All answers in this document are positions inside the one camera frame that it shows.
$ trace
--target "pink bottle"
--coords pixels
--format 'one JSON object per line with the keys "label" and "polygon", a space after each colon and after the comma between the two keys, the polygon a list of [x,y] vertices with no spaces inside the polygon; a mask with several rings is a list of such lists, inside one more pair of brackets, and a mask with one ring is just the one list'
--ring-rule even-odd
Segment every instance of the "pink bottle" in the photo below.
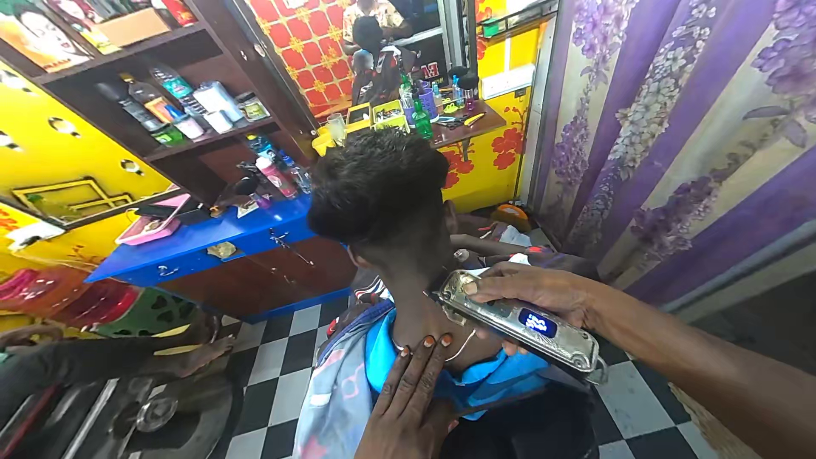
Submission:
{"label": "pink bottle", "polygon": [[275,164],[271,160],[261,156],[255,160],[255,165],[261,173],[281,191],[281,194],[289,199],[298,195],[298,189],[292,185],[292,182],[289,181],[289,177],[285,176],[280,169],[275,167]]}

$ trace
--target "blue shirt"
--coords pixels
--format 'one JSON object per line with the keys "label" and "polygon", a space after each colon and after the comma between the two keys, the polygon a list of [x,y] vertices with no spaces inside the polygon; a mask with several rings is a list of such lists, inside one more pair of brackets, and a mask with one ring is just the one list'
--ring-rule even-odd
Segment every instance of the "blue shirt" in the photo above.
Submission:
{"label": "blue shirt", "polygon": [[[391,338],[391,326],[396,317],[397,310],[391,310],[375,322],[366,335],[366,377],[377,393],[383,389],[397,359],[397,348]],[[459,377],[443,370],[436,395],[452,399],[458,409],[477,407],[543,387],[548,379],[539,376],[537,371],[548,366],[535,355],[516,353],[508,356],[500,350],[493,359],[473,364]],[[475,421],[484,413],[480,411],[464,418]]]}

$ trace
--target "checkered floor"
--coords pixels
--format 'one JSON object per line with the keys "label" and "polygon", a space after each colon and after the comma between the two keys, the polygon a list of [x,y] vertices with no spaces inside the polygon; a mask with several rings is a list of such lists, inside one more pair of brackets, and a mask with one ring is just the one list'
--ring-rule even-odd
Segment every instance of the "checkered floor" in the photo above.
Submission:
{"label": "checkered floor", "polygon": [[[237,334],[227,373],[245,387],[232,440],[214,459],[283,459],[292,455],[315,349],[346,307],[340,299],[250,325]],[[601,459],[717,459],[665,378],[601,339],[610,380],[597,389],[592,422]]]}

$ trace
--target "cabinet handle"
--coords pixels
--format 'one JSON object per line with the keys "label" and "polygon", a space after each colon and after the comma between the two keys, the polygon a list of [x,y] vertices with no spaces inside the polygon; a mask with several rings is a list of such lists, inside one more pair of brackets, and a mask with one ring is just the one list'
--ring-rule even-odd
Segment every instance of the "cabinet handle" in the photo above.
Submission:
{"label": "cabinet handle", "polygon": [[170,271],[168,271],[168,269],[169,268],[167,268],[164,265],[159,265],[158,266],[158,275],[161,276],[161,277],[165,277],[165,276],[169,276],[171,274],[175,274],[175,273],[177,273],[179,271],[178,268],[175,268],[174,270],[170,270]]}
{"label": "cabinet handle", "polygon": [[280,236],[278,236],[277,234],[275,234],[275,229],[274,228],[269,229],[269,238],[272,239],[273,241],[275,241],[275,244],[277,244],[277,245],[285,248],[286,250],[294,253],[295,255],[298,256],[299,259],[303,260],[304,263],[309,265],[310,268],[314,268],[314,261],[306,260],[306,258],[303,255],[300,255],[298,253],[298,251],[296,251],[291,245],[287,244],[286,241],[283,240],[288,235],[289,235],[289,231],[286,231],[284,234],[281,234]]}

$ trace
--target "red patterned wallpaper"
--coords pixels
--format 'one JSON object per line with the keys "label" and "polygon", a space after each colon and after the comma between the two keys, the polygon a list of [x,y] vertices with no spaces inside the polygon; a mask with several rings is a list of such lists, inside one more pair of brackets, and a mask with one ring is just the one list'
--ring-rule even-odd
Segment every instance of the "red patterned wallpaper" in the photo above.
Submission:
{"label": "red patterned wallpaper", "polygon": [[340,42],[343,10],[352,0],[308,0],[294,10],[283,0],[246,2],[313,114],[351,97],[351,60],[344,56]]}

